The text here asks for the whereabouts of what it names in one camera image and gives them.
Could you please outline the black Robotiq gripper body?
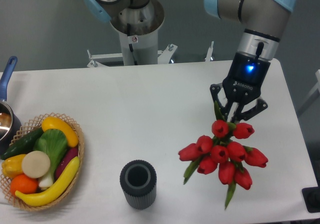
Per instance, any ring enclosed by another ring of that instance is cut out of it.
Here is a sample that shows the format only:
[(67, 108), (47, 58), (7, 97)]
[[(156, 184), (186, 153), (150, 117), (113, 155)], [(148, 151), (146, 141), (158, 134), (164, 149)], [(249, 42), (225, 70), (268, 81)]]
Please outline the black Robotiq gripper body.
[(261, 87), (271, 63), (236, 53), (229, 72), (222, 82), (227, 99), (225, 108), (233, 103), (244, 107), (261, 95)]

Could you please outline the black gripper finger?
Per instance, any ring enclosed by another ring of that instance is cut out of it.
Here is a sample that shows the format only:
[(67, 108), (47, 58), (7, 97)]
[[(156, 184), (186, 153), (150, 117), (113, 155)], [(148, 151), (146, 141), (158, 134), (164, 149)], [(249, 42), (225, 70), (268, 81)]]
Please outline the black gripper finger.
[(233, 103), (227, 99), (222, 83), (211, 84), (209, 89), (216, 119), (227, 121)]
[(258, 97), (256, 99), (255, 106), (247, 111), (243, 111), (244, 105), (238, 105), (233, 114), (233, 122), (235, 124), (240, 121), (248, 121), (249, 119), (255, 117), (259, 113), (263, 112), (268, 108), (267, 102), (262, 98)]

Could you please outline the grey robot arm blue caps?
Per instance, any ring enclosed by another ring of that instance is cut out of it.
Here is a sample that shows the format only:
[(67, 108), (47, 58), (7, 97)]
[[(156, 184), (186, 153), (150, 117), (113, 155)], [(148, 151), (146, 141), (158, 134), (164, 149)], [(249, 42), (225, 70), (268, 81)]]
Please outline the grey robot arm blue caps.
[[(100, 22), (118, 32), (126, 66), (168, 63), (158, 53), (158, 31), (165, 18), (157, 0), (84, 0)], [(215, 107), (225, 120), (247, 121), (267, 108), (261, 86), (274, 58), (296, 0), (203, 0), (205, 11), (245, 25), (238, 49), (223, 82), (212, 84)]]

